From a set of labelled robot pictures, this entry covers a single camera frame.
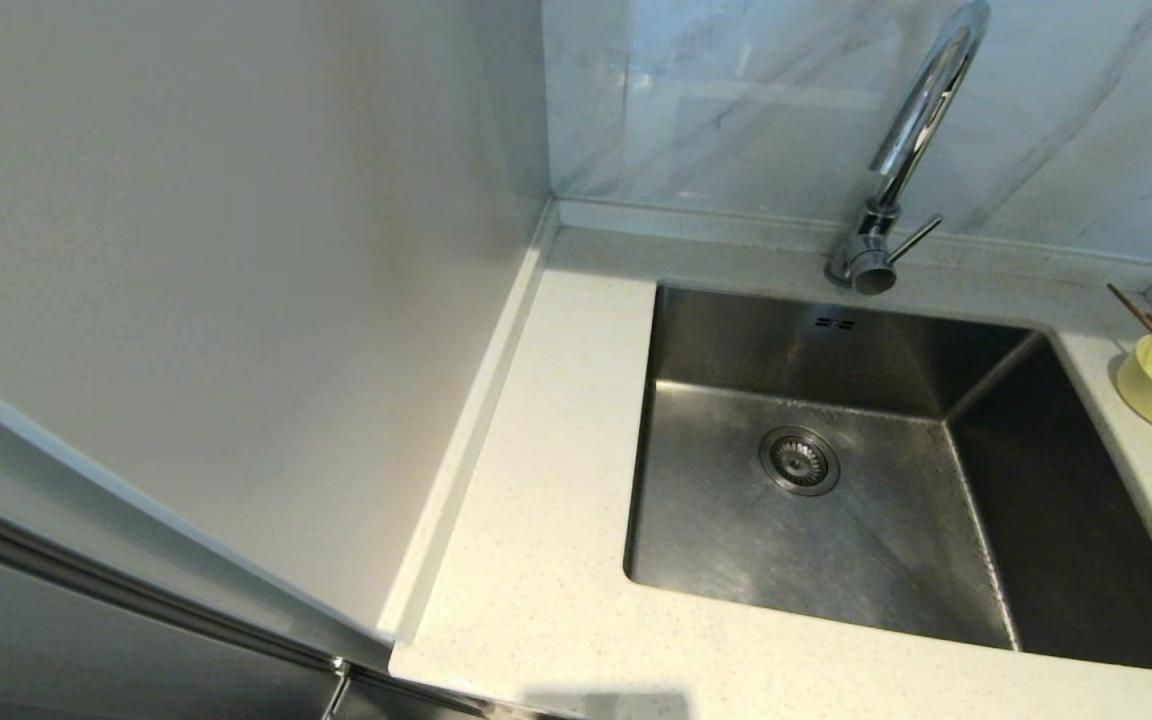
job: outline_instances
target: marble tile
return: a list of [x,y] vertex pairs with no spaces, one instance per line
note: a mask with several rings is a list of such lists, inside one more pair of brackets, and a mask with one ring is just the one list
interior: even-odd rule
[[[559,195],[850,222],[955,0],[545,5]],[[1152,260],[1152,0],[993,3],[905,220]]]

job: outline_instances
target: countertop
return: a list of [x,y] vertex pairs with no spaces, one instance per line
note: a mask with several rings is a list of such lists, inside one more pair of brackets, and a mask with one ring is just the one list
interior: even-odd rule
[[660,279],[1005,320],[1056,339],[1152,532],[1152,425],[1111,370],[1140,334],[1102,286],[902,266],[864,300],[823,258],[563,228],[402,679],[584,717],[1152,717],[1152,670],[886,632],[631,583],[622,569]]

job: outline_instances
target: faucet handle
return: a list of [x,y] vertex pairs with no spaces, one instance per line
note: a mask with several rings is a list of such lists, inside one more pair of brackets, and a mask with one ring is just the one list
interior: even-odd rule
[[931,232],[933,232],[937,228],[937,225],[940,225],[942,220],[945,220],[945,217],[940,213],[933,214],[925,223],[923,223],[923,227],[916,229],[916,232],[909,236],[909,240],[902,242],[896,250],[890,251],[890,255],[887,256],[887,262],[895,264],[896,260],[900,260],[902,255],[909,252],[911,247],[915,247],[918,241],[927,237],[927,235],[931,234]]

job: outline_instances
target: chrome faucet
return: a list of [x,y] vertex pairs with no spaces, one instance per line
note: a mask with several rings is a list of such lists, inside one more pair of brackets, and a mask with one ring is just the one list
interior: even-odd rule
[[871,170],[882,174],[878,191],[867,197],[855,232],[838,242],[824,266],[824,274],[836,285],[854,288],[861,295],[889,290],[896,283],[892,265],[941,223],[941,215],[932,215],[896,250],[887,250],[887,233],[900,218],[900,195],[941,126],[988,23],[990,5],[984,0],[969,1],[948,18],[923,59],[918,79],[909,88],[886,141],[869,165]]

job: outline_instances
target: sink basin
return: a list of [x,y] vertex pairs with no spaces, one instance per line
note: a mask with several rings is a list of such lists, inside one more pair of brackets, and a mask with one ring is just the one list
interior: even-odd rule
[[659,287],[626,573],[1152,667],[1152,541],[1029,328]]

